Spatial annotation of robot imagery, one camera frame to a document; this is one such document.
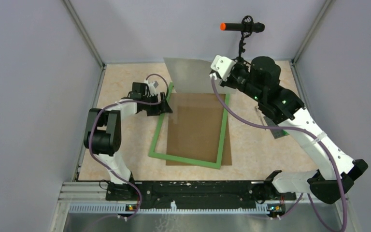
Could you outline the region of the clear handled screwdriver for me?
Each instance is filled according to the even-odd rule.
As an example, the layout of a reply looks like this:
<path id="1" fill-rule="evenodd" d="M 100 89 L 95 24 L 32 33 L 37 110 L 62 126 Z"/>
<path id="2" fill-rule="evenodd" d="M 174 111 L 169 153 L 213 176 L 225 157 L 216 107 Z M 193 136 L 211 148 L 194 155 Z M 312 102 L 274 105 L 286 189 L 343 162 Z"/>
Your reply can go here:
<path id="1" fill-rule="evenodd" d="M 256 106 L 255 107 L 255 111 L 256 111 L 256 114 L 262 124 L 262 126 L 265 126 L 265 123 L 264 123 L 264 120 L 263 120 L 263 116 L 262 116 L 262 113 L 260 112 L 260 110 L 258 109 L 258 107 Z"/>

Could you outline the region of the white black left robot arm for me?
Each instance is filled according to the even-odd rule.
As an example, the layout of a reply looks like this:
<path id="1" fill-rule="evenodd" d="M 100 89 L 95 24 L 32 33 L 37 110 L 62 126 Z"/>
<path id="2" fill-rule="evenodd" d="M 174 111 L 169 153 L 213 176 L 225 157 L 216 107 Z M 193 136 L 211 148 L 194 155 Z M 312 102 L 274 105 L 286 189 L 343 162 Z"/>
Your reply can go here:
<path id="1" fill-rule="evenodd" d="M 106 168 L 112 184 L 117 185 L 117 194 L 124 200 L 134 197 L 136 188 L 130 183 L 132 172 L 123 161 L 122 121 L 139 112 L 147 116 L 172 113 L 167 94 L 158 92 L 158 82 L 134 82 L 126 97 L 103 108 L 88 112 L 84 146 L 91 157 Z"/>

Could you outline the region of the coastal landscape photo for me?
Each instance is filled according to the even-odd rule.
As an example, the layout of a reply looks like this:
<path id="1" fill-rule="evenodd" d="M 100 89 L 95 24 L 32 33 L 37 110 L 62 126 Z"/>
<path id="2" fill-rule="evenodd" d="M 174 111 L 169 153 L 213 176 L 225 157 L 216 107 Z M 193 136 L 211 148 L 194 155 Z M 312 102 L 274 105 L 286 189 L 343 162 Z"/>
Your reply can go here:
<path id="1" fill-rule="evenodd" d="M 164 58 L 165 65 L 177 93 L 214 93 L 209 61 L 187 58 Z M 219 94 L 233 94 L 235 89 L 220 86 L 222 80 L 214 80 Z"/>

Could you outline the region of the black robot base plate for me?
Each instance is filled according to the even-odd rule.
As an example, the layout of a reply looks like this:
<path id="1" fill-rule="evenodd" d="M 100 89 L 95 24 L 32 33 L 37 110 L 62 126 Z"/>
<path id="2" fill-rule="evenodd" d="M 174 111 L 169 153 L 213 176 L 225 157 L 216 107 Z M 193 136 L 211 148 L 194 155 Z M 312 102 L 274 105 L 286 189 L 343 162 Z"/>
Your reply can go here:
<path id="1" fill-rule="evenodd" d="M 266 201 L 296 200 L 294 193 L 279 193 L 268 181 L 134 181 L 110 183 L 105 199 L 132 201 L 141 209 L 253 209 Z"/>

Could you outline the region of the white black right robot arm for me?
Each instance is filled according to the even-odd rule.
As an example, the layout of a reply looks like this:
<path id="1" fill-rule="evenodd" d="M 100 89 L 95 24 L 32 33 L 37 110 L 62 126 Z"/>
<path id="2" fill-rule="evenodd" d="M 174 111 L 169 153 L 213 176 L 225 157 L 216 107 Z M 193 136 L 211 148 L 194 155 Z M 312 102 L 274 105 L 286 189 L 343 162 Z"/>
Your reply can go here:
<path id="1" fill-rule="evenodd" d="M 367 170 L 365 160 L 345 154 L 317 125 L 298 95 L 280 85 L 281 68 L 272 58 L 260 56 L 247 63 L 242 58 L 217 55 L 210 67 L 211 79 L 255 100 L 260 112 L 274 123 L 274 129 L 287 131 L 317 165 L 314 171 L 273 172 L 271 182 L 264 186 L 268 198 L 297 192 L 333 204 Z"/>

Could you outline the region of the green wooden picture frame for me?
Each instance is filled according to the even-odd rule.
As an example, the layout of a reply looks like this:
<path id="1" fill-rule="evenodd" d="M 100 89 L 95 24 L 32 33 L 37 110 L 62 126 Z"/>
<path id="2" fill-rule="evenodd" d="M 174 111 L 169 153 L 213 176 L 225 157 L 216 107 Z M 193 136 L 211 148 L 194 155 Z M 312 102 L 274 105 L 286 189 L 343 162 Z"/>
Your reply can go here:
<path id="1" fill-rule="evenodd" d="M 168 102 L 170 101 L 171 94 L 173 93 L 177 92 L 175 91 L 173 84 L 170 84 L 168 92 Z M 220 169 L 222 166 L 228 166 L 232 164 L 231 144 L 228 128 L 228 114 L 225 109 L 223 111 L 220 144 L 217 152 L 217 160 L 215 163 L 166 154 L 168 138 L 168 115 L 169 114 L 162 114 L 157 120 L 157 127 L 153 135 L 148 153 L 149 157 L 165 160 L 166 164 L 169 166 L 193 165 L 211 169 Z"/>

